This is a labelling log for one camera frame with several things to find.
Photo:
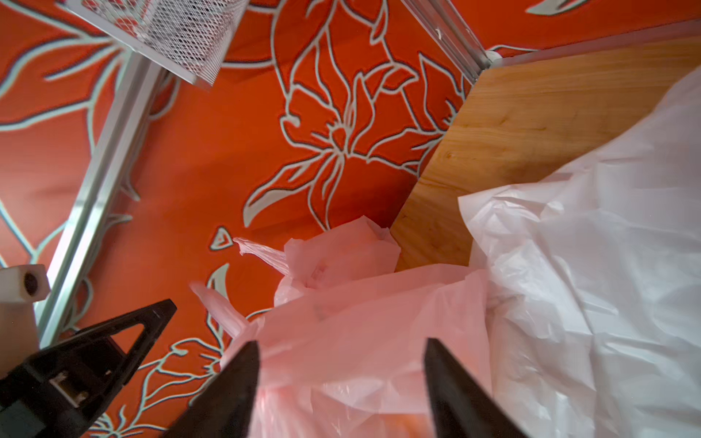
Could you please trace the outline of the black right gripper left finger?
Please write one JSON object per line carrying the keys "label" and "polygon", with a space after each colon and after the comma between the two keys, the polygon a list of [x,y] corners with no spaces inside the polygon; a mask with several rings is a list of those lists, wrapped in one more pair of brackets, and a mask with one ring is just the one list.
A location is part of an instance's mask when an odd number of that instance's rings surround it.
{"label": "black right gripper left finger", "polygon": [[163,433],[164,437],[249,435],[260,372],[260,350],[248,341],[195,402]]}

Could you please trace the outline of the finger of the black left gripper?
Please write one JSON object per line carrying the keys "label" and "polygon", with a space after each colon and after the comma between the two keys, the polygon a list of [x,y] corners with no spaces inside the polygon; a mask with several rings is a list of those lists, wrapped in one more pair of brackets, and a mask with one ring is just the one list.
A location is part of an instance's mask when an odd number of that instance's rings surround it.
{"label": "finger of the black left gripper", "polygon": [[177,306],[170,299],[80,330],[22,364],[47,377],[69,374],[84,416],[99,416],[129,382]]}

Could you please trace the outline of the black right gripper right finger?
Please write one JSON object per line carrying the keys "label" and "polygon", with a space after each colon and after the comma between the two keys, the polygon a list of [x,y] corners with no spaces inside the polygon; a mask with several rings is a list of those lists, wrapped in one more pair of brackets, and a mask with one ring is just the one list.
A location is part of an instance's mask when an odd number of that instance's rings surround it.
{"label": "black right gripper right finger", "polygon": [[424,367],[437,437],[526,437],[440,339],[426,341]]}

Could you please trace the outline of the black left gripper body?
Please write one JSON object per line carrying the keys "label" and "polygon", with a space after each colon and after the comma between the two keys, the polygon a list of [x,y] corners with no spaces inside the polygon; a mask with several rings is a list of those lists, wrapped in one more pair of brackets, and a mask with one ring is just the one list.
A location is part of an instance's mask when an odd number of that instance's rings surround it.
{"label": "black left gripper body", "polygon": [[47,377],[21,364],[1,380],[3,437],[80,437],[87,428],[67,372]]}

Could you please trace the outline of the pink plastic bag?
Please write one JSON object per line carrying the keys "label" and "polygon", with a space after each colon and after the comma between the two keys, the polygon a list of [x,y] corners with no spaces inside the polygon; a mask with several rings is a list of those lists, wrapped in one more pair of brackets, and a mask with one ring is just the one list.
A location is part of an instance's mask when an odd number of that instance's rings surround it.
{"label": "pink plastic bag", "polygon": [[215,290],[193,292],[232,339],[223,365],[246,342],[259,346],[253,437],[434,436],[431,338],[491,385],[482,269],[421,266],[310,289],[253,321]]}
{"label": "pink plastic bag", "polygon": [[242,255],[255,256],[283,275],[276,307],[312,291],[392,274],[401,254],[390,230],[366,216],[309,240],[290,239],[281,251],[244,238],[233,241]]}

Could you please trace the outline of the white translucent plastic bag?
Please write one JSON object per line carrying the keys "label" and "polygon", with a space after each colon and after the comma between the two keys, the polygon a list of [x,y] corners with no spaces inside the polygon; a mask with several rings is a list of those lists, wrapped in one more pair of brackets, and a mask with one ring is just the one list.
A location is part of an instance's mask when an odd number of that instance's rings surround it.
{"label": "white translucent plastic bag", "polygon": [[700,434],[700,73],[534,184],[462,196],[492,393],[530,437]]}

